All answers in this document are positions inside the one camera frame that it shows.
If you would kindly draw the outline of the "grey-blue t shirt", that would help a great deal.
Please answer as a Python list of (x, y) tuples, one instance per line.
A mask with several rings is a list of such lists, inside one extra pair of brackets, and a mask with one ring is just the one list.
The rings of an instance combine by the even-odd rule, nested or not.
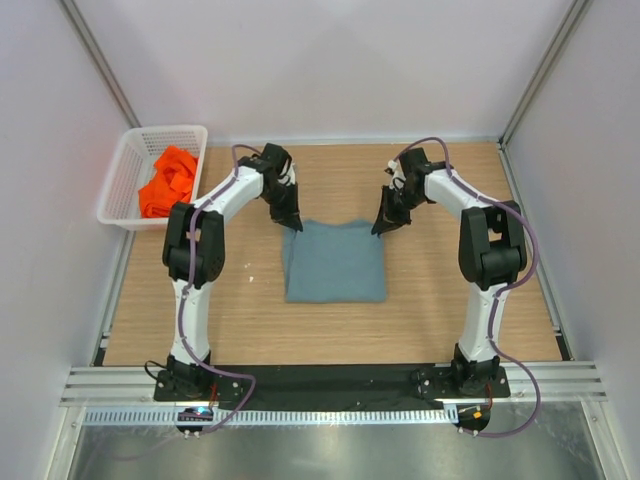
[(387, 299), (384, 240), (372, 224), (307, 220), (286, 228), (282, 262), (288, 303), (382, 303)]

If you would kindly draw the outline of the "white plastic basket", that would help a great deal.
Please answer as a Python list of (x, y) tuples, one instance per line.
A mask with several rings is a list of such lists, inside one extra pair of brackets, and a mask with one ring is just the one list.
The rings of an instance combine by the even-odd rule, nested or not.
[(145, 218), (139, 190), (156, 175), (155, 163), (174, 146), (195, 158), (191, 200), (198, 196), (208, 131), (201, 125), (164, 125), (133, 128), (119, 140), (98, 202), (97, 220), (129, 231), (163, 229), (167, 219)]

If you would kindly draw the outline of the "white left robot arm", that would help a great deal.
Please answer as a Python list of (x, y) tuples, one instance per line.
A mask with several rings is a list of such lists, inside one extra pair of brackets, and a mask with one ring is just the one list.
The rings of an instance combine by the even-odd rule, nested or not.
[(274, 223), (303, 230), (295, 164), (287, 150), (267, 143), (233, 161), (221, 184), (170, 210), (162, 262), (175, 294), (175, 336), (156, 376), (156, 401), (201, 400), (224, 375), (210, 365), (208, 322), (212, 288), (226, 260), (225, 228), (230, 220), (261, 198)]

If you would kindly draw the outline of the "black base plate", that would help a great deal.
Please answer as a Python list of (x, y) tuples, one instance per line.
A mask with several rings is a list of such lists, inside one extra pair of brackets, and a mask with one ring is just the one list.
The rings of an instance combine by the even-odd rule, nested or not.
[(347, 412), (435, 409), (444, 400), (485, 401), (510, 396), (504, 368), (460, 386), (449, 365), (224, 365), (231, 378), (196, 365), (162, 369), (153, 398), (159, 402), (215, 400), (244, 411)]

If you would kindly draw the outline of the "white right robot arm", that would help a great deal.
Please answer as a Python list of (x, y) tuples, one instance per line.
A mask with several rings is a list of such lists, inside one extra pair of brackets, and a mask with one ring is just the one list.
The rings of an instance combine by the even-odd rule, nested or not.
[(411, 211), (429, 203), (459, 221), (458, 265), (470, 296), (463, 333), (454, 347), (448, 380), (462, 396), (479, 396), (498, 379), (496, 350), (508, 290), (527, 266), (517, 203), (500, 203), (464, 181), (448, 161), (431, 162), (421, 148), (388, 162), (371, 233), (380, 236), (411, 223)]

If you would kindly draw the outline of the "aluminium frame rail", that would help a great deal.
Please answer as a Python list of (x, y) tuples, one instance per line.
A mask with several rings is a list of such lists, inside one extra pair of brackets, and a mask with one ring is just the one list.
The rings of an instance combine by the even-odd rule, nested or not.
[(153, 400), (156, 382), (142, 367), (74, 367), (59, 402), (63, 407), (129, 406)]

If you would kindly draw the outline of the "orange t shirt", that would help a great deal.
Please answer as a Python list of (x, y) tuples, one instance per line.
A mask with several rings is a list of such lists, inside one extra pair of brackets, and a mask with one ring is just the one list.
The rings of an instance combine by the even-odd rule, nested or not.
[(154, 163), (155, 174), (138, 191), (142, 218), (166, 218), (176, 203), (193, 193), (198, 160), (187, 150), (170, 145)]

